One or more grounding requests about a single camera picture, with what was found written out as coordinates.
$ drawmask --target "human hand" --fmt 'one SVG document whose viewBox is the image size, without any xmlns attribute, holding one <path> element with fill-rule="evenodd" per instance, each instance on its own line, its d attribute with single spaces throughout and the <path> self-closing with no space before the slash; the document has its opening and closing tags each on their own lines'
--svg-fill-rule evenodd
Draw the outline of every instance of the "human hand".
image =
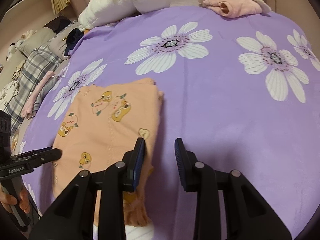
<svg viewBox="0 0 320 240">
<path fill-rule="evenodd" d="M 30 204 L 28 199 L 28 191 L 23 186 L 22 190 L 20 191 L 20 203 L 19 207 L 25 212 L 30 212 Z M 15 205 L 17 203 L 17 199 L 14 196 L 11 196 L 9 194 L 6 194 L 3 192 L 2 187 L 0 185 L 0 202 L 3 205 L 4 209 L 7 210 L 9 213 L 12 213 L 12 209 L 10 205 Z"/>
</svg>

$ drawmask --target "pink wall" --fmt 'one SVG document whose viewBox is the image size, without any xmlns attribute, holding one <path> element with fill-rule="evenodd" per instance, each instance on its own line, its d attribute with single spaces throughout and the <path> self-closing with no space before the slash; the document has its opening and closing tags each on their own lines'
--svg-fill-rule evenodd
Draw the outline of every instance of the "pink wall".
<svg viewBox="0 0 320 240">
<path fill-rule="evenodd" d="M 0 23 L 0 63 L 6 61 L 8 47 L 30 29 L 39 30 L 53 20 L 51 0 L 36 2 Z"/>
</svg>

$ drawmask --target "white flower print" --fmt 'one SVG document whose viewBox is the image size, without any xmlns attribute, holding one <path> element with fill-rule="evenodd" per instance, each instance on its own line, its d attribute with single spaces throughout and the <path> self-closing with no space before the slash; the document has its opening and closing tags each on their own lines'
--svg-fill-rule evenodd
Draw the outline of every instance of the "white flower print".
<svg viewBox="0 0 320 240">
<path fill-rule="evenodd" d="M 56 102 L 48 113 L 51 117 L 55 112 L 55 120 L 64 112 L 69 103 L 72 103 L 81 87 L 95 81 L 103 72 L 106 65 L 99 66 L 103 61 L 99 59 L 89 64 L 82 72 L 79 70 L 71 76 L 68 85 L 61 88 L 53 102 Z"/>
<path fill-rule="evenodd" d="M 60 71 L 60 73 L 57 75 L 57 82 L 55 83 L 55 85 L 54 85 L 53 88 L 51 89 L 52 91 L 53 91 L 53 90 L 56 90 L 56 89 L 58 88 L 58 86 L 60 85 L 60 83 L 61 83 L 61 79 L 64 78 L 64 77 L 66 77 L 69 64 L 70 64 L 70 61 L 68 62 L 68 65 L 65 66 L 65 67 Z"/>
<path fill-rule="evenodd" d="M 320 71 L 320 62 L 315 54 L 313 54 L 311 49 L 307 47 L 308 41 L 303 35 L 300 35 L 296 30 L 293 30 L 293 36 L 288 35 L 287 39 L 294 46 L 295 51 L 298 52 L 301 57 L 304 59 L 310 58 L 313 66 Z"/>
<path fill-rule="evenodd" d="M 19 147 L 19 154 L 23 153 L 23 148 L 26 145 L 26 141 L 20 143 L 20 147 Z"/>
<path fill-rule="evenodd" d="M 198 26 L 197 22 L 189 22 L 183 25 L 177 33 L 176 25 L 166 28 L 161 37 L 154 36 L 140 43 L 140 48 L 128 56 L 125 64 L 133 64 L 146 57 L 151 56 L 142 62 L 136 69 L 137 75 L 143 75 L 151 70 L 161 73 L 176 62 L 176 52 L 188 59 L 203 58 L 209 54 L 208 50 L 199 44 L 212 39 L 209 30 L 200 30 L 188 34 Z"/>
<path fill-rule="evenodd" d="M 266 76 L 266 86 L 274 100 L 284 101 L 288 96 L 288 83 L 297 97 L 305 103 L 306 96 L 301 83 L 309 84 L 308 76 L 296 66 L 297 59 L 287 50 L 277 51 L 275 42 L 261 32 L 256 32 L 255 40 L 250 37 L 240 37 L 238 44 L 254 53 L 244 53 L 239 56 L 239 61 L 244 64 L 248 74 L 260 74 L 268 67 L 272 68 Z"/>
</svg>

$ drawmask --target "pink clothing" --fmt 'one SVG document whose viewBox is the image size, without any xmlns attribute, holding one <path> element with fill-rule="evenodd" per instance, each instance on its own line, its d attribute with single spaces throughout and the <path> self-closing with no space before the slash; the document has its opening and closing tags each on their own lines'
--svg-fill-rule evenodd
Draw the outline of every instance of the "pink clothing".
<svg viewBox="0 0 320 240">
<path fill-rule="evenodd" d="M 204 0 L 202 5 L 227 18 L 262 13 L 261 6 L 253 0 Z"/>
<path fill-rule="evenodd" d="M 27 114 L 32 113 L 32 108 L 33 108 L 33 105 L 35 104 L 38 94 L 40 93 L 44 85 L 47 83 L 47 81 L 54 75 L 55 73 L 53 71 L 48 71 L 45 74 L 45 76 L 42 78 L 42 80 L 39 82 L 39 84 L 35 87 L 35 90 L 33 90 L 32 94 L 28 98 L 28 101 L 26 102 L 26 104 L 22 109 L 22 114 L 21 114 L 22 117 L 26 117 Z"/>
</svg>

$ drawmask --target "plaid blanket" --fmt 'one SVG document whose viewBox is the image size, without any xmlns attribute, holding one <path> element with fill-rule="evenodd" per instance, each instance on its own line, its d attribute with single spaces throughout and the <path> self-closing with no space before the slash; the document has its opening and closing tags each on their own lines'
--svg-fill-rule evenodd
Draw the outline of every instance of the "plaid blanket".
<svg viewBox="0 0 320 240">
<path fill-rule="evenodd" d="M 17 131 L 24 119 L 20 115 L 30 96 L 30 92 L 35 89 L 48 71 L 55 71 L 61 62 L 62 59 L 49 50 L 49 43 L 45 43 L 31 52 L 18 79 L 19 92 L 10 100 L 4 110 L 11 115 L 12 135 Z"/>
</svg>

